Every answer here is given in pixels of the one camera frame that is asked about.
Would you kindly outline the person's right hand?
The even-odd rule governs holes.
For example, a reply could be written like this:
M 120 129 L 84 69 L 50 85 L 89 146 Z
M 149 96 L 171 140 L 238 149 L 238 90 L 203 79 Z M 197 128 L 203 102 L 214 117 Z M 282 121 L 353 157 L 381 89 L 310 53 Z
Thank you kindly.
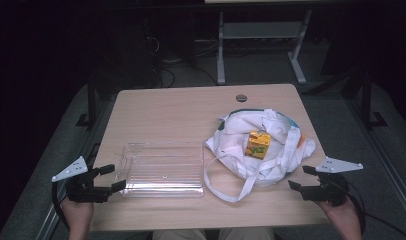
M 336 230 L 350 231 L 359 228 L 356 208 L 348 197 L 340 206 L 333 206 L 330 202 L 317 202 L 317 205 Z

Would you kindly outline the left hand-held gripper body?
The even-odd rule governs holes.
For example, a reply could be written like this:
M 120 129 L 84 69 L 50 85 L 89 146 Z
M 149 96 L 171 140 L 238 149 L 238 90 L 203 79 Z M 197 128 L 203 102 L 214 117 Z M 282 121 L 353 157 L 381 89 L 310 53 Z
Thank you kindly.
M 78 203 L 103 203 L 112 195 L 111 187 L 97 187 L 94 179 L 100 175 L 99 168 L 90 168 L 80 156 L 65 169 L 52 177 L 52 182 L 67 179 L 66 192 L 71 201 Z

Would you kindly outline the white metal desk frame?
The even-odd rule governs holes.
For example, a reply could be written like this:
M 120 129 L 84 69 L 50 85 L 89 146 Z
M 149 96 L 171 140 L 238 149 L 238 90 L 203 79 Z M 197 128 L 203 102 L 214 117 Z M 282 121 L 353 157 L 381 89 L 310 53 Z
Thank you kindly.
M 298 84 L 304 85 L 306 78 L 299 63 L 299 53 L 308 29 L 311 9 L 306 9 L 300 20 L 230 20 L 226 11 L 219 12 L 218 21 L 218 52 L 217 52 L 217 83 L 226 83 L 224 41 L 243 39 L 292 39 L 295 46 L 287 53 L 289 63 Z

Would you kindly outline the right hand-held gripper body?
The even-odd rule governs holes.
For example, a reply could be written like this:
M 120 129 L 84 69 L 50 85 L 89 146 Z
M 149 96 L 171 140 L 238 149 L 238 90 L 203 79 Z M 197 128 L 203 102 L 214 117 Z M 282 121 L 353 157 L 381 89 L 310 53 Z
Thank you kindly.
M 362 170 L 361 163 L 353 163 L 335 158 L 326 157 L 315 167 L 319 180 L 318 186 L 302 186 L 301 195 L 304 200 L 330 202 L 334 206 L 344 203 L 349 192 L 348 182 L 343 176 L 344 172 Z

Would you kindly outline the clear plastic tray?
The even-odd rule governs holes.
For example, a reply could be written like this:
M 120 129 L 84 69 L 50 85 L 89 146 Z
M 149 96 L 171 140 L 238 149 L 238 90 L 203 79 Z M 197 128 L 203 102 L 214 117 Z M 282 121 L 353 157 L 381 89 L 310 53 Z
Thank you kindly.
M 116 181 L 126 181 L 123 197 L 199 198 L 203 191 L 201 143 L 129 143 L 124 146 Z

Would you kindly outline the black metal stand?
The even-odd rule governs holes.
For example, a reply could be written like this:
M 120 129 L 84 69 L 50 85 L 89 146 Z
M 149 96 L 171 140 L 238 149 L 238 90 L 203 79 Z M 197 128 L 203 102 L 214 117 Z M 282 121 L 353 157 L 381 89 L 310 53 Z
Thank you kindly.
M 387 127 L 385 119 L 380 112 L 371 111 L 372 100 L 372 80 L 371 75 L 366 69 L 360 70 L 361 82 L 361 104 L 360 104 L 360 118 L 363 125 L 372 130 L 374 127 Z
M 87 80 L 87 112 L 80 115 L 76 123 L 77 126 L 91 130 L 95 125 L 98 117 L 97 95 L 96 79 L 91 74 Z

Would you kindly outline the white cloth bag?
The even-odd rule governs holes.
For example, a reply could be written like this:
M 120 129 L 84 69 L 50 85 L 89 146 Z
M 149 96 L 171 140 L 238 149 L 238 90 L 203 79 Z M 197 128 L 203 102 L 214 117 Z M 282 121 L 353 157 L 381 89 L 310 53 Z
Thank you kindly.
M 263 160 L 245 155 L 251 130 L 264 131 L 271 144 Z M 236 176 L 244 180 L 239 195 L 229 196 L 212 186 L 204 177 L 208 189 L 220 199 L 235 203 L 247 196 L 253 187 L 267 187 L 293 172 L 316 149 L 314 140 L 306 137 L 297 123 L 273 109 L 239 109 L 222 118 L 214 135 L 205 145 Z

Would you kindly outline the aluminium frame rail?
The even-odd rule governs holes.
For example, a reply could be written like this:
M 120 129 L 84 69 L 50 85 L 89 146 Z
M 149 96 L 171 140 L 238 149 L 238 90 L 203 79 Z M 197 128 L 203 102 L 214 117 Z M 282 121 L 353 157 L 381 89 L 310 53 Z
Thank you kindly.
M 49 198 L 49 205 L 35 240 L 52 240 L 55 232 L 66 230 L 54 207 L 66 195 L 65 180 L 53 183 L 52 177 L 79 157 L 87 164 L 94 163 L 113 105 L 113 101 L 98 101 L 91 109 L 88 101 L 73 101 L 68 107 L 36 168 L 40 183 L 49 186 L 46 191 L 42 190 Z
M 397 195 L 397 198 L 401 202 L 405 212 L 406 212 L 406 184 L 404 183 L 403 179 L 398 174 L 398 171 L 393 166 L 391 162 L 391 158 L 386 153 L 386 150 L 381 146 L 380 140 L 375 135 L 373 128 L 369 127 L 365 124 L 361 118 L 360 109 L 355 103 L 354 100 L 346 100 L 345 101 L 347 107 L 349 108 L 350 112 L 356 119 L 357 125 L 363 132 L 365 138 L 369 142 L 369 145 L 373 149 L 375 155 L 380 162 L 383 170 L 385 171 L 385 175 L 388 178 L 392 189 Z

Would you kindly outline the person's left hand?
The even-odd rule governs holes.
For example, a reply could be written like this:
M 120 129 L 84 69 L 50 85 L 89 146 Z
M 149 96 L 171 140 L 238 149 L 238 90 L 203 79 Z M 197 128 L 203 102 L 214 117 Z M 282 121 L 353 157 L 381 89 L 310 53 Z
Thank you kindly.
M 78 203 L 66 197 L 61 203 L 61 208 L 70 231 L 85 233 L 89 231 L 94 214 L 93 203 Z

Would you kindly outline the yellow juice carton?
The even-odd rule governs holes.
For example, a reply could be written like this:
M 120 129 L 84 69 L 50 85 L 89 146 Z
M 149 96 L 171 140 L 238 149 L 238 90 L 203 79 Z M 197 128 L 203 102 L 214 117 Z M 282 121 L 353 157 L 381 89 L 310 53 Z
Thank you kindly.
M 251 130 L 246 145 L 245 155 L 263 160 L 271 144 L 271 136 L 264 131 Z

